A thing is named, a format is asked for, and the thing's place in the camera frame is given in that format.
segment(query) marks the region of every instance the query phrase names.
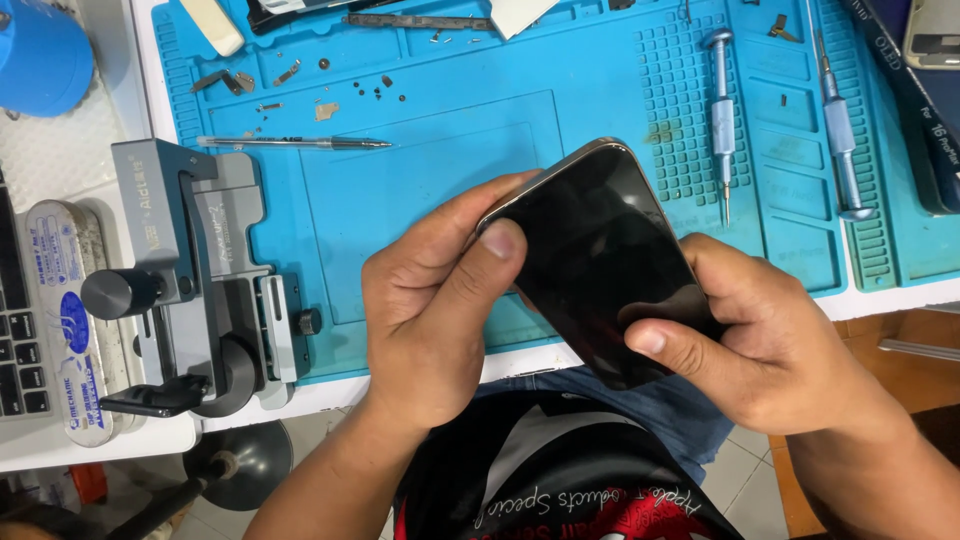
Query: white floor tile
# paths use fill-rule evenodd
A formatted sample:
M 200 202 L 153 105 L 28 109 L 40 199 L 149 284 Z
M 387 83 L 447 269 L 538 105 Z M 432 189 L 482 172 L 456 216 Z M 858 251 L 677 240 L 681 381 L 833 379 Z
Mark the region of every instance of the white floor tile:
M 383 524 L 383 532 L 380 533 L 380 538 L 394 540 L 394 510 L 392 508 L 387 516 L 387 523 Z
M 786 518 L 774 468 L 760 463 L 724 513 L 745 540 L 786 540 Z
M 757 457 L 763 458 L 767 451 L 770 450 L 770 439 L 768 439 L 766 435 L 741 428 L 740 426 L 734 426 L 733 431 L 730 432 L 730 436 L 727 438 L 740 445 L 743 450 Z
M 283 426 L 287 428 L 290 435 L 290 442 L 294 447 L 294 465 L 299 464 L 303 459 L 317 448 L 317 445 L 324 440 L 326 435 L 336 428 L 347 416 L 337 409 L 325 410 L 306 416 L 296 418 L 286 418 L 283 420 Z
M 190 515 L 209 525 L 229 540 L 241 540 L 250 521 L 256 515 L 256 510 L 249 512 L 233 512 L 224 510 L 220 506 L 198 497 L 190 508 Z
M 170 540 L 229 540 L 206 523 L 187 514 Z
M 704 493 L 721 512 L 726 511 L 759 463 L 759 457 L 728 439 L 720 446 L 716 460 L 704 465 L 707 471 L 702 486 Z

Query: white desk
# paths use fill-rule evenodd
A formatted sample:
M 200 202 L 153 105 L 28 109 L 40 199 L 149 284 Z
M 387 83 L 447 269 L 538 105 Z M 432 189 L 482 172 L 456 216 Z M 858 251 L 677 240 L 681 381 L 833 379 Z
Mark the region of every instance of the white desk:
M 159 138 L 176 142 L 177 136 L 173 116 L 170 111 L 170 102 L 167 99 L 166 86 L 163 82 L 163 72 L 156 50 L 154 29 L 150 18 L 150 10 L 153 6 L 165 1 L 132 0 L 132 14 L 153 133 Z M 85 196 L 100 198 L 104 205 L 116 209 L 119 196 L 115 191 L 115 185 L 105 185 L 95 193 L 87 193 Z M 118 217 L 123 215 L 122 209 L 119 209 L 119 212 Z M 844 249 L 847 250 L 847 239 L 845 236 L 843 238 Z M 123 251 L 129 251 L 129 245 L 126 245 L 130 243 L 129 238 L 121 238 L 120 243 Z M 854 283 L 853 273 L 849 262 L 847 263 L 847 275 L 848 282 L 851 285 L 846 291 L 817 301 L 817 304 L 832 320 L 848 320 L 873 313 L 960 301 L 960 279 L 864 294 L 852 285 Z M 546 345 L 534 349 L 488 356 L 484 364 L 483 381 L 562 369 L 580 364 L 580 360 L 565 344 Z M 358 377 L 300 387 L 294 394 L 291 403 L 280 410 L 263 410 L 260 408 L 258 400 L 254 398 L 241 411 L 228 418 L 192 421 L 186 415 L 182 415 L 180 418 L 169 420 L 151 419 L 143 428 L 122 434 L 99 451 L 97 449 L 81 449 L 80 447 L 68 448 L 61 445 L 49 452 L 18 458 L 16 461 L 0 457 L 0 471 L 182 452 L 195 444 L 198 428 L 202 428 L 204 431 L 225 430 L 280 418 L 300 416 L 335 407 L 354 405 L 366 392 L 369 381 L 369 377 Z M 160 440 L 166 441 L 167 444 L 158 445 L 157 441 Z

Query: knob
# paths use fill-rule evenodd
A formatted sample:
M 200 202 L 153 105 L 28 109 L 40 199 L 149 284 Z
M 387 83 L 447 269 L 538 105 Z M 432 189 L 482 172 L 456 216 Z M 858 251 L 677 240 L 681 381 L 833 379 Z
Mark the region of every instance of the knob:
M 80 288 L 86 310 L 105 321 L 146 313 L 159 295 L 160 281 L 137 268 L 97 270 Z
M 303 335 L 315 335 L 320 332 L 320 325 L 322 320 L 320 318 L 320 310 L 315 307 L 305 309 L 300 312 L 300 320 L 298 324 L 300 326 L 300 333 Z

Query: blue silicone repair mat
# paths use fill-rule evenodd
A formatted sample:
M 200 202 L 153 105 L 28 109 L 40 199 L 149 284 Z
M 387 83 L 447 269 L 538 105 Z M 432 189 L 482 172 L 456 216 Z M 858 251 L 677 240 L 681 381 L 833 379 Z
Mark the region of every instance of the blue silicone repair mat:
M 196 148 L 197 135 L 247 132 L 369 136 L 394 144 L 372 152 L 244 150 L 259 160 L 267 202 L 266 220 L 250 230 L 254 256 L 280 272 L 297 272 L 305 302 L 324 313 L 324 329 L 310 342 L 312 371 L 302 383 L 366 369 L 360 268 L 367 257 L 449 197 L 500 174 L 549 166 L 598 136 L 619 137 L 635 150 L 678 236 L 708 233 L 767 257 L 815 296 L 847 286 L 810 39 L 810 20 L 823 18 L 828 49 L 854 43 L 835 0 L 815 5 L 814 13 L 798 1 L 695 1 L 690 21 L 680 0 L 640 0 L 621 11 L 610 10 L 607 0 L 561 1 L 509 43 L 493 32 L 443 31 L 433 42 L 429 29 L 351 27 L 341 22 L 346 10 L 311 13 L 255 37 L 246 2 L 221 3 L 247 40 L 227 59 L 176 0 L 154 9 L 181 144 Z M 488 16 L 489 10 L 484 0 L 407 0 L 377 11 Z M 779 13 L 800 42 L 767 36 Z M 710 152 L 712 56 L 700 46 L 723 26 L 735 32 L 728 60 L 736 114 L 729 229 Z M 905 156 L 878 151 L 896 146 L 884 131 L 896 130 L 881 125 L 888 120 L 881 114 L 885 102 L 865 89 L 876 74 L 859 52 L 831 51 L 843 68 L 838 75 L 858 135 L 869 139 L 858 150 L 860 172 L 871 179 L 882 167 L 908 172 Z M 328 69 L 319 67 L 321 59 Z M 297 60 L 299 71 L 274 86 Z M 189 93 L 200 77 L 225 68 L 252 75 L 253 93 L 234 96 L 220 83 Z M 258 111 L 275 103 L 283 107 Z M 318 121 L 315 107 L 332 103 L 339 110 Z M 857 253 L 871 262 L 869 268 L 854 262 L 858 281 L 880 267 L 887 274 L 870 274 L 861 286 L 895 286 L 892 236 L 911 236 L 916 227 L 893 227 L 887 213 L 903 213 L 895 207 L 910 207 L 909 200 L 887 202 L 880 184 L 861 182 L 880 212 L 848 231 Z M 497 303 L 485 338 L 489 352 L 558 340 L 516 295 Z

